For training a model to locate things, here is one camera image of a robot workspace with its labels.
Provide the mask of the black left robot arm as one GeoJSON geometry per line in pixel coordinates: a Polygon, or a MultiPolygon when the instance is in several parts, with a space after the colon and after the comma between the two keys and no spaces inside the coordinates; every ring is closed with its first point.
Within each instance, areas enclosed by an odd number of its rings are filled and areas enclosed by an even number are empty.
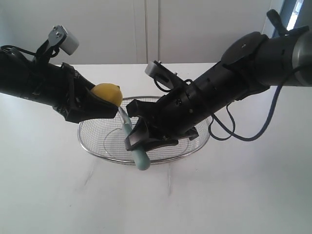
{"type": "Polygon", "coordinates": [[[51,106],[68,122],[114,118],[118,107],[91,92],[95,85],[73,66],[37,64],[17,48],[0,48],[0,91],[51,106]]]}

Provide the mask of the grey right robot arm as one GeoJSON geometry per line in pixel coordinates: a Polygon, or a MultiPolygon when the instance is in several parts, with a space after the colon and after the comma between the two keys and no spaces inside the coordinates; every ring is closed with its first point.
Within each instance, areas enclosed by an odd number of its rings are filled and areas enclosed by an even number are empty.
{"type": "Polygon", "coordinates": [[[220,61],[195,80],[182,80],[160,62],[145,70],[164,95],[155,102],[134,99],[126,109],[138,121],[125,139],[126,150],[150,151],[198,137],[196,125],[232,102],[276,91],[267,119],[258,134],[237,139],[254,141],[271,122],[282,87],[312,84],[312,33],[308,26],[288,30],[275,10],[267,12],[278,37],[249,33],[233,43],[220,61]]]}

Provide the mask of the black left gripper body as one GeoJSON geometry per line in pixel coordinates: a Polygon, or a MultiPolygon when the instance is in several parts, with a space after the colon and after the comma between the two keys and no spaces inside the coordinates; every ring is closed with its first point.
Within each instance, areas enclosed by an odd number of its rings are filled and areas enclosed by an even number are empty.
{"type": "Polygon", "coordinates": [[[61,66],[51,63],[46,65],[46,78],[52,92],[52,107],[64,119],[70,91],[74,91],[76,96],[82,96],[84,90],[87,90],[80,88],[80,76],[82,75],[67,63],[61,66]]]}

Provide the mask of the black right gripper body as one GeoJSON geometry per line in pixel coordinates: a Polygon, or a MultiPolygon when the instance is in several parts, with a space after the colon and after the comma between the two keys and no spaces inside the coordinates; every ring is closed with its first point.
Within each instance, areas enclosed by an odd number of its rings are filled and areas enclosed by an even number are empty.
{"type": "Polygon", "coordinates": [[[198,123],[244,93],[243,76],[222,62],[184,82],[156,102],[156,119],[146,119],[172,139],[197,137],[198,123]]]}

